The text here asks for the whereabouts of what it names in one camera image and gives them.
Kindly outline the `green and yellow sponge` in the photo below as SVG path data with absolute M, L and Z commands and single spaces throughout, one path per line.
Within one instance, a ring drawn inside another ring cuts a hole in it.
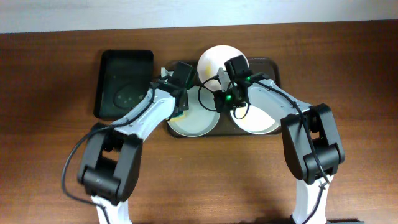
M 186 111 L 179 111 L 175 116 L 171 118 L 171 120 L 179 120 L 185 118 L 187 115 Z

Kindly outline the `light grey plate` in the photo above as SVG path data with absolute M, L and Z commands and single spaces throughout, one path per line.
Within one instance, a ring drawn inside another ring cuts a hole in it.
M 206 110 L 199 103 L 199 86 L 188 90 L 189 109 L 183 119 L 168 121 L 169 127 L 177 134 L 185 137 L 199 137 L 209 133 L 217 124 L 220 113 Z

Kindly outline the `pale pink plate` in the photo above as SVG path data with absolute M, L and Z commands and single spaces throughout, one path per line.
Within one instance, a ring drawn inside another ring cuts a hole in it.
M 229 45 L 217 45 L 206 50 L 200 57 L 197 65 L 198 77 L 204 86 L 211 91 L 225 90 L 228 82 L 220 84 L 218 80 L 210 80 L 204 83 L 207 79 L 217 75 L 218 70 L 222 68 L 226 71 L 224 65 L 229 59 L 242 55 L 249 62 L 246 56 L 237 48 Z

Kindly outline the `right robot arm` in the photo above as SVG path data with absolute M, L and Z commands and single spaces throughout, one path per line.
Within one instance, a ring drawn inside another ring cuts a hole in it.
M 290 222 L 326 223 L 328 190 L 345 160 L 331 108 L 302 102 L 264 73 L 248 68 L 220 70 L 213 78 L 221 84 L 221 90 L 215 92 L 218 110 L 247 103 L 267 113 L 281 127 L 285 161 L 297 180 Z

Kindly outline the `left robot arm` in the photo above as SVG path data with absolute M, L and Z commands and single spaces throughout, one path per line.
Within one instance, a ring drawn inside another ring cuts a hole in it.
M 143 99 L 109 125 L 97 123 L 78 141 L 86 143 L 77 174 L 100 223 L 130 223 L 128 198 L 139 177 L 146 138 L 167 118 L 188 110 L 192 82 L 167 76 L 149 85 Z

